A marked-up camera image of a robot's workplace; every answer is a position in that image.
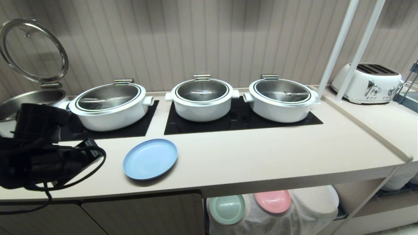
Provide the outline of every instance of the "power cord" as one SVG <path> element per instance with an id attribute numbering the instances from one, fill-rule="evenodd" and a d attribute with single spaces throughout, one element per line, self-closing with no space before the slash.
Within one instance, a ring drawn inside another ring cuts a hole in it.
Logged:
<path id="1" fill-rule="evenodd" d="M 42 205 L 41 205 L 41 206 L 39 206 L 39 207 L 35 207 L 35 208 L 32 208 L 32 209 L 25 209 L 25 210 L 0 211 L 0 215 L 15 215 L 15 214 L 22 214 L 22 213 L 28 213 L 28 212 L 33 212 L 33 211 L 40 210 L 40 209 L 42 209 L 42 208 L 44 208 L 44 207 L 48 206 L 48 205 L 51 203 L 51 201 L 52 201 L 52 196 L 51 196 L 51 194 L 49 193 L 49 191 L 45 191 L 45 194 L 46 194 L 46 196 L 48 197 L 48 201 L 46 201 L 44 204 L 42 204 Z"/>
<path id="2" fill-rule="evenodd" d="M 86 146 L 86 147 L 82 147 L 77 149 L 78 151 L 97 151 L 99 153 L 101 153 L 101 155 L 103 156 L 103 160 L 100 163 L 100 165 L 98 165 L 93 171 L 91 171 L 90 173 L 88 173 L 86 176 L 84 176 L 83 178 L 77 180 L 76 182 L 73 182 L 71 184 L 67 184 L 67 185 L 63 185 L 60 187 L 53 187 L 53 188 L 49 188 L 47 183 L 43 184 L 43 187 L 38 187 L 36 185 L 33 185 L 32 187 L 25 187 L 27 190 L 32 190 L 32 191 L 40 191 L 40 192 L 45 192 L 46 196 L 48 197 L 48 201 L 46 201 L 43 205 L 33 208 L 33 209 L 25 209 L 25 210 L 16 210 L 16 211 L 0 211 L 0 215 L 15 215 L 15 214 L 22 214 L 22 213 L 28 213 L 28 212 L 34 212 L 37 211 L 39 209 L 42 209 L 46 206 L 48 206 L 51 201 L 52 201 L 52 196 L 49 193 L 49 191 L 55 191 L 55 190 L 61 190 L 61 189 L 66 189 L 69 188 L 71 186 L 74 186 L 82 181 L 84 181 L 85 179 L 89 178 L 90 176 L 92 176 L 94 173 L 96 173 L 101 167 L 102 165 L 105 163 L 106 160 L 106 152 L 97 146 Z"/>

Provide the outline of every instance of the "induction cooktop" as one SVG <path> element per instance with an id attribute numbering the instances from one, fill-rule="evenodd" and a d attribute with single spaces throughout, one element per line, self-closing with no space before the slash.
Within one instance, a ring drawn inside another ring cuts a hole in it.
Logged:
<path id="1" fill-rule="evenodd" d="M 148 112 L 139 121 L 118 129 L 111 131 L 92 131 L 86 129 L 81 123 L 80 119 L 75 114 L 71 114 L 67 125 L 61 127 L 61 141 L 68 140 L 84 140 L 86 138 L 110 139 L 110 138 L 124 138 L 124 137 L 138 137 L 145 136 L 151 120 L 154 116 L 158 105 L 158 100 L 152 106 L 148 107 Z"/>
<path id="2" fill-rule="evenodd" d="M 251 110 L 249 103 L 244 99 L 232 99 L 231 110 L 224 117 L 211 122 L 192 122 L 183 119 L 176 113 L 174 103 L 171 104 L 168 120 L 166 124 L 165 135 L 214 132 L 226 130 L 247 130 L 258 128 L 289 127 L 303 125 L 318 125 L 323 122 L 313 113 L 296 123 L 278 123 L 267 120 Z"/>

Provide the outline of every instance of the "wooden wall panel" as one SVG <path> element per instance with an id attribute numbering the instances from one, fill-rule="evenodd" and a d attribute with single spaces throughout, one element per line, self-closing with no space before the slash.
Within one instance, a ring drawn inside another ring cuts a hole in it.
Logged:
<path id="1" fill-rule="evenodd" d="M 193 74 L 233 87 L 261 74 L 318 84 L 349 0 L 0 0 L 0 22 L 35 18 L 65 47 L 70 95 L 135 78 L 168 91 Z M 354 56 L 375 0 L 359 3 L 331 75 Z M 387 0 L 362 62 L 406 76 L 418 59 L 418 1 Z M 16 50 L 20 56 L 28 48 Z M 39 89 L 0 61 L 0 101 Z"/>

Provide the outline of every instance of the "pink plate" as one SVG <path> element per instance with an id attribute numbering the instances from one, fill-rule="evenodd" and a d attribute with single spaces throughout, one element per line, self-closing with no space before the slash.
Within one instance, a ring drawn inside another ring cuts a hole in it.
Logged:
<path id="1" fill-rule="evenodd" d="M 256 193 L 255 200 L 261 208 L 271 213 L 285 212 L 292 201 L 287 190 Z"/>

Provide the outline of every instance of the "beige countertop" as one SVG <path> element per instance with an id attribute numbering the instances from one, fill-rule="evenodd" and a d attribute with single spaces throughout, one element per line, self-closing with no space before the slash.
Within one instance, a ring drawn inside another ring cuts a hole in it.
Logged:
<path id="1" fill-rule="evenodd" d="M 418 113 L 390 102 L 380 105 L 357 105 L 346 99 L 335 102 L 336 93 L 328 87 L 324 97 L 372 127 L 383 138 L 392 141 L 406 155 L 418 161 Z"/>
<path id="2" fill-rule="evenodd" d="M 97 140 L 107 152 L 89 179 L 51 192 L 55 199 L 112 197 L 199 190 L 203 197 L 291 189 L 386 177 L 404 161 L 326 102 L 312 112 L 322 125 L 164 135 L 171 102 L 160 100 L 145 137 Z M 150 182 L 128 179 L 125 155 L 137 144 L 165 138 L 178 160 Z M 79 141 L 61 142 L 74 146 Z M 74 180 L 79 179 L 97 164 Z M 0 200 L 45 199 L 42 192 L 0 188 Z"/>

